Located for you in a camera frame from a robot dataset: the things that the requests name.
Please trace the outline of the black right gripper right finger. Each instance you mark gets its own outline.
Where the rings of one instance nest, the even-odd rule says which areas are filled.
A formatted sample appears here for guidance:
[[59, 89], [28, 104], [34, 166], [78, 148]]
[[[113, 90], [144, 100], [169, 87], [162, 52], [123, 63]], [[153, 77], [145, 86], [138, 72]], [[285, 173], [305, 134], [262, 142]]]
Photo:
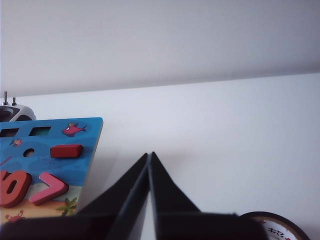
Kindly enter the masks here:
[[156, 238], [188, 239], [185, 216], [199, 213], [200, 209], [174, 183], [155, 152], [150, 155], [148, 180]]

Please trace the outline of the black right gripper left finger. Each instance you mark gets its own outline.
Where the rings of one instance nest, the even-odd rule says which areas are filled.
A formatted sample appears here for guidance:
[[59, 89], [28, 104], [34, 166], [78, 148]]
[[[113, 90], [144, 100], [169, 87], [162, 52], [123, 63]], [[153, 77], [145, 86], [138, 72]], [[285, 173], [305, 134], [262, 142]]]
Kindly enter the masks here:
[[78, 211], [88, 218], [80, 240], [139, 240], [149, 192], [148, 154], [116, 183]]

